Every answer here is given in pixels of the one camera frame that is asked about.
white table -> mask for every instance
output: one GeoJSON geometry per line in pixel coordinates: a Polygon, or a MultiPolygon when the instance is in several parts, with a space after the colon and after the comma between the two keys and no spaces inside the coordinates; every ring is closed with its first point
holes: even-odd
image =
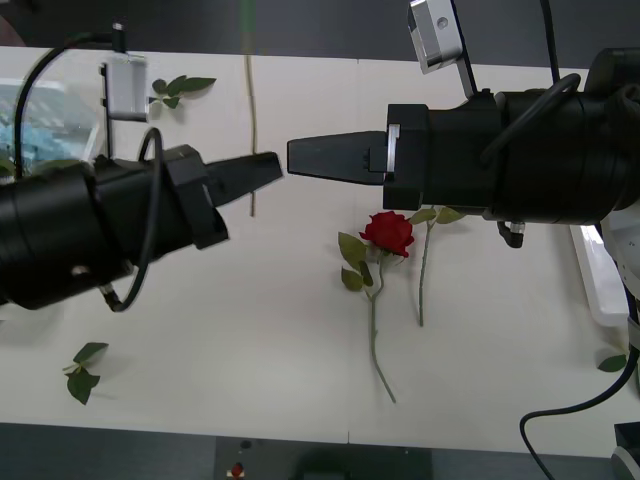
{"type": "MultiPolygon", "coordinates": [[[[23,75],[39,54],[0,49],[2,76],[23,75]]],[[[98,105],[101,55],[69,54],[46,78],[68,79],[98,105]]],[[[247,152],[241,57],[153,53],[149,60],[150,80],[219,79],[183,111],[154,118],[165,145],[189,143],[207,160],[247,152]]],[[[388,103],[451,108],[464,98],[454,68],[423,77],[417,64],[403,62],[254,64],[260,148],[283,162],[293,138],[383,129],[388,103]]],[[[544,69],[475,72],[494,91],[550,82],[544,69]]],[[[118,125],[119,155],[135,155],[144,128],[118,125]]],[[[338,231],[355,233],[381,210],[381,195],[287,177],[258,194],[256,219],[247,200],[221,209],[231,242],[154,264],[126,314],[111,314],[91,292],[4,322],[0,421],[524,451],[520,416],[581,402],[613,382],[595,368],[607,344],[590,318],[568,229],[531,225],[524,248],[514,251],[494,224],[469,218],[434,234],[424,329],[415,307],[423,229],[412,257],[387,275],[378,350],[398,397],[392,405],[368,356],[367,303],[342,287],[336,245],[338,231]],[[61,369],[87,341],[110,348],[95,368],[103,380],[83,407],[66,392],[61,369]]],[[[638,411],[628,388],[587,413],[534,422],[531,438],[541,452],[608,456],[613,423],[633,421],[638,411]]]]}

black cable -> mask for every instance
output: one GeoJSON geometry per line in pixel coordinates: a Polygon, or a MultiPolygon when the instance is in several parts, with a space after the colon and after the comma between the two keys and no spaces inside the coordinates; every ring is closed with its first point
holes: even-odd
{"type": "Polygon", "coordinates": [[[111,44],[111,38],[111,34],[82,33],[77,35],[69,39],[61,47],[49,50],[40,60],[38,60],[38,63],[35,64],[31,72],[29,72],[29,75],[20,89],[13,122],[13,148],[16,164],[16,178],[22,178],[24,173],[22,168],[22,120],[33,84],[47,66],[66,50],[80,45],[85,45],[87,43],[111,44]]]}
{"type": "MultiPolygon", "coordinates": [[[[635,323],[638,323],[638,309],[636,307],[636,299],[633,295],[631,295],[631,293],[629,292],[629,290],[627,290],[626,287],[624,290],[627,296],[627,304],[629,306],[629,317],[635,323]]],[[[582,412],[584,410],[588,410],[589,408],[595,407],[609,400],[616,393],[618,393],[622,389],[622,387],[626,385],[629,379],[631,379],[631,377],[633,376],[633,372],[635,372],[638,366],[639,358],[640,358],[640,352],[638,351],[638,349],[635,348],[633,345],[629,345],[629,358],[627,360],[627,365],[624,367],[624,370],[622,371],[622,374],[620,375],[618,380],[616,380],[615,383],[611,385],[607,390],[602,392],[597,397],[589,400],[588,402],[580,403],[578,405],[574,405],[573,407],[558,408],[556,410],[543,410],[540,412],[532,412],[522,417],[522,420],[520,420],[520,435],[522,436],[522,440],[524,440],[524,443],[527,446],[529,453],[531,453],[531,456],[533,457],[535,462],[538,464],[542,472],[546,475],[546,477],[549,480],[555,480],[555,479],[551,474],[551,472],[549,471],[549,469],[545,466],[542,459],[538,456],[536,451],[533,449],[531,442],[529,442],[529,439],[527,438],[527,432],[525,430],[527,422],[534,418],[553,417],[556,415],[567,415],[570,413],[582,412]]]]}
{"type": "Polygon", "coordinates": [[[114,312],[124,312],[127,310],[142,289],[144,278],[147,275],[149,264],[153,259],[153,254],[156,247],[156,232],[158,227],[158,215],[160,211],[160,194],[162,192],[162,170],[164,164],[164,150],[162,146],[162,135],[157,128],[150,128],[145,134],[138,155],[138,162],[146,162],[145,156],[149,149],[149,143],[153,139],[154,159],[153,159],[153,178],[151,180],[151,193],[149,196],[149,210],[147,211],[147,225],[144,233],[144,240],[142,241],[142,250],[140,252],[140,259],[138,260],[138,271],[133,279],[129,293],[126,298],[120,301],[118,295],[111,287],[101,287],[104,298],[114,312]]]}
{"type": "Polygon", "coordinates": [[[533,122],[540,120],[547,112],[556,107],[559,101],[564,98],[562,94],[565,91],[569,91],[570,93],[575,92],[580,86],[580,81],[580,75],[571,73],[554,83],[551,88],[540,95],[522,115],[493,139],[480,155],[480,165],[487,167],[491,163],[491,160],[493,160],[511,140],[522,133],[525,128],[530,127],[533,122]]]}
{"type": "Polygon", "coordinates": [[[560,68],[558,67],[558,54],[556,52],[556,34],[553,30],[553,17],[549,0],[540,0],[542,15],[544,17],[544,29],[547,36],[547,49],[549,50],[549,63],[551,64],[551,76],[553,83],[560,80],[560,68]]]}

gray floor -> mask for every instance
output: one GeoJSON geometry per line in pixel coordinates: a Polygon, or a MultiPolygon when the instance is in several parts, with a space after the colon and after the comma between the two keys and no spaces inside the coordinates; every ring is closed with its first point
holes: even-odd
{"type": "MultiPolygon", "coordinates": [[[[295,459],[327,448],[299,442],[252,443],[240,454],[240,439],[0,424],[0,479],[222,480],[228,468],[242,461],[248,474],[255,472],[247,474],[249,480],[286,480],[283,472],[293,471],[295,459]]],[[[358,450],[362,457],[370,447],[346,448],[358,450]]],[[[543,478],[524,454],[415,449],[410,453],[423,458],[424,480],[543,478]]],[[[606,459],[551,456],[545,461],[558,480],[613,480],[606,459]]]]}
{"type": "MultiPolygon", "coordinates": [[[[264,55],[415,60],[408,0],[254,0],[264,55]]],[[[114,19],[135,50],[241,53],[239,0],[37,0],[30,14],[0,6],[28,45],[52,47],[114,19]]],[[[471,61],[548,65],[538,0],[456,0],[471,61]]],[[[551,0],[560,66],[586,68],[605,47],[637,47],[637,0],[551,0]]]]}

black housing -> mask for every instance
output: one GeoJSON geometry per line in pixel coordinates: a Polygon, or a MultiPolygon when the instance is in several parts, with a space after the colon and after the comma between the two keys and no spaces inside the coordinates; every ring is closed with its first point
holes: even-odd
{"type": "Polygon", "coordinates": [[[543,91],[472,95],[453,110],[389,105],[386,132],[289,142],[292,174],[384,185],[384,208],[447,205],[488,220],[593,224],[640,197],[640,49],[604,50],[584,92],[564,93],[488,165],[479,157],[543,91]]]}

rose stem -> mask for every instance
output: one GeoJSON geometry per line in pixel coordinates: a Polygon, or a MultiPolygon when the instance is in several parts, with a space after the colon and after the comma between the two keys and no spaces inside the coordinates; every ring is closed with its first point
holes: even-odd
{"type": "Polygon", "coordinates": [[[371,359],[373,360],[373,365],[376,367],[376,371],[380,376],[380,380],[382,380],[382,383],[384,384],[384,388],[387,389],[387,393],[389,394],[389,397],[391,397],[391,401],[393,403],[396,403],[396,397],[393,396],[393,392],[391,391],[391,388],[389,387],[387,380],[384,378],[384,374],[380,369],[380,365],[378,365],[378,357],[376,356],[376,337],[378,336],[378,331],[376,330],[376,300],[378,299],[378,295],[380,295],[380,292],[382,292],[382,289],[384,288],[384,277],[382,276],[382,267],[384,265],[383,254],[380,254],[379,263],[380,263],[380,288],[373,295],[369,295],[367,293],[367,297],[369,297],[369,301],[371,302],[371,321],[369,322],[369,326],[370,326],[369,343],[371,348],[371,359]]]}
{"type": "Polygon", "coordinates": [[[422,255],[422,269],[420,270],[420,290],[418,291],[418,300],[420,303],[420,321],[419,325],[424,327],[424,312],[423,312],[423,291],[424,291],[424,272],[427,268],[427,255],[429,254],[429,239],[431,237],[431,230],[435,226],[435,222],[427,222],[427,236],[424,239],[424,254],[422,255]]]}

